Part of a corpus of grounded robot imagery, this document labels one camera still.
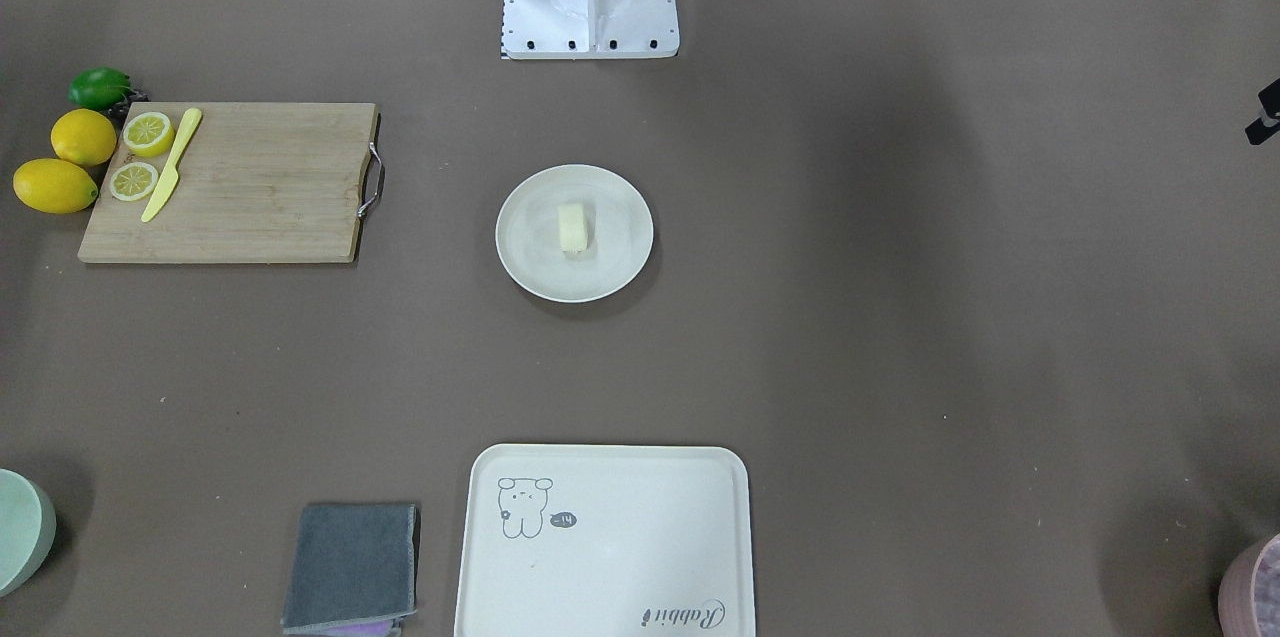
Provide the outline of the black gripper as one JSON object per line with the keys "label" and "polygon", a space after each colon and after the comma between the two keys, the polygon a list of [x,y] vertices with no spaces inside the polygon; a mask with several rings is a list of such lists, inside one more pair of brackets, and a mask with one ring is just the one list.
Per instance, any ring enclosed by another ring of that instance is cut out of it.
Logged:
{"label": "black gripper", "polygon": [[1258,116],[1245,127],[1245,136],[1252,146],[1265,145],[1271,137],[1279,136],[1279,81],[1263,87],[1257,93]]}

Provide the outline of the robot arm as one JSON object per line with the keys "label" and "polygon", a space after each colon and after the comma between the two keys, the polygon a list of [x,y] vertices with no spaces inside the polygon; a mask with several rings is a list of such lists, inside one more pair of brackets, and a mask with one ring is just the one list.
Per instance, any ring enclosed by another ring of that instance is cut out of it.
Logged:
{"label": "robot arm", "polygon": [[1279,134],[1279,78],[1271,84],[1260,90],[1260,116],[1245,127],[1245,136],[1249,145],[1263,145],[1272,136]]}

